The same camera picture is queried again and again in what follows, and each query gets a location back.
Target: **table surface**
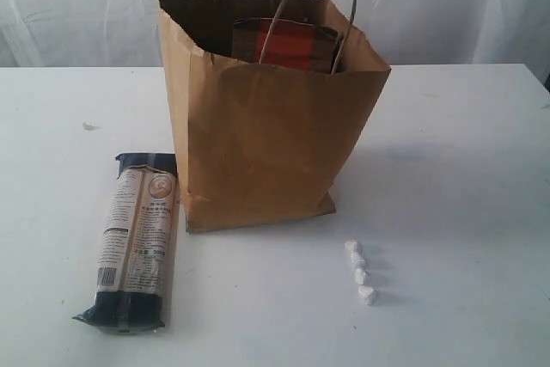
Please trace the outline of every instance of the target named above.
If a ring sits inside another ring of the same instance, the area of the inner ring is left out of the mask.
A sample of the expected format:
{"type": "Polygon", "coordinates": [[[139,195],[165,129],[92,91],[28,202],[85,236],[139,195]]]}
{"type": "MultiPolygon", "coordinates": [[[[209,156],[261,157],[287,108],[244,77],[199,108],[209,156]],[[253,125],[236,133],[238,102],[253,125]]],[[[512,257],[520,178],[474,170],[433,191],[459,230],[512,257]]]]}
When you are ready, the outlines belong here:
{"type": "Polygon", "coordinates": [[[335,215],[188,235],[181,214],[169,328],[132,337],[71,317],[113,158],[173,150],[162,68],[2,69],[0,90],[5,365],[548,366],[550,94],[524,66],[394,67],[335,215]]]}

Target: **paper bag handle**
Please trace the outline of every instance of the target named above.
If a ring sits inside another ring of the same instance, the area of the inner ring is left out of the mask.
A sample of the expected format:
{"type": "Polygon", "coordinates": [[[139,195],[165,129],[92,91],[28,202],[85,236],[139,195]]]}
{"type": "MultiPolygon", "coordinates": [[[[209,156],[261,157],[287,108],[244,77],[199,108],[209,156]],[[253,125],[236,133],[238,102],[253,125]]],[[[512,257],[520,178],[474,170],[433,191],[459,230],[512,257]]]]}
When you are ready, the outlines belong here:
{"type": "MultiPolygon", "coordinates": [[[[260,61],[259,63],[263,63],[264,59],[266,58],[267,54],[267,47],[269,46],[269,43],[272,40],[273,32],[275,31],[275,23],[280,19],[281,15],[283,14],[284,6],[288,0],[281,0],[281,4],[278,6],[277,12],[275,13],[275,16],[273,17],[272,24],[269,27],[269,31],[267,32],[266,36],[266,42],[264,43],[264,47],[261,50],[260,54],[260,61]]],[[[353,25],[353,21],[355,21],[355,13],[358,8],[358,0],[353,0],[353,5],[351,6],[351,14],[350,14],[350,23],[345,31],[344,39],[342,39],[342,44],[340,45],[340,49],[338,50],[338,54],[336,55],[336,59],[334,60],[333,69],[331,71],[331,74],[334,74],[336,70],[338,69],[338,65],[340,63],[340,60],[342,59],[342,53],[344,52],[344,46],[347,42],[347,39],[350,35],[351,26],[353,25]]]]}

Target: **product label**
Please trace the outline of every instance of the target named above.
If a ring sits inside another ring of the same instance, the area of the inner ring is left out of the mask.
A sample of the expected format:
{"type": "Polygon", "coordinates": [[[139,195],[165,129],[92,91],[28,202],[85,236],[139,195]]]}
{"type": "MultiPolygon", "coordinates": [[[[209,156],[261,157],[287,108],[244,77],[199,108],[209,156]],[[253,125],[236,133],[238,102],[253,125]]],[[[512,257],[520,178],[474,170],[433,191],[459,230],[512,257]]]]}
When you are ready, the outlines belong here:
{"type": "Polygon", "coordinates": [[[162,295],[176,179],[127,169],[119,177],[103,232],[98,291],[162,295]]]}

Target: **white backdrop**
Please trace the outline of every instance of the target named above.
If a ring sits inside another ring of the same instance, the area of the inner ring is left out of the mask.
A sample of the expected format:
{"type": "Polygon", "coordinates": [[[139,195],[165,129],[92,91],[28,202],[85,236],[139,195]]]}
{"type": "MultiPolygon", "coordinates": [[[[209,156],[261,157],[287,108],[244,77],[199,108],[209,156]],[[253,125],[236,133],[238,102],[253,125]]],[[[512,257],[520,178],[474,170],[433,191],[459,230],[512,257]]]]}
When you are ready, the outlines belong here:
{"type": "MultiPolygon", "coordinates": [[[[390,64],[550,72],[550,0],[359,0],[357,25],[390,64]]],[[[0,0],[0,66],[160,64],[156,0],[0,0]]]]}

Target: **tabletop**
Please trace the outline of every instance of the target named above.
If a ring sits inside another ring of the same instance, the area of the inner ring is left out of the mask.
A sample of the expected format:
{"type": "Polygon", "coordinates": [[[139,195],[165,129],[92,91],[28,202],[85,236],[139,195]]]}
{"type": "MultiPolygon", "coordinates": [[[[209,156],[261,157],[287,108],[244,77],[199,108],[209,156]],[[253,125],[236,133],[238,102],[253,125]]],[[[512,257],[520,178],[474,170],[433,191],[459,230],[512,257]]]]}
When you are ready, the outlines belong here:
{"type": "Polygon", "coordinates": [[[173,151],[162,68],[1,69],[0,90],[6,365],[548,365],[550,94],[523,65],[394,67],[338,212],[201,235],[180,214],[168,328],[126,337],[71,317],[114,157],[173,151]]]}

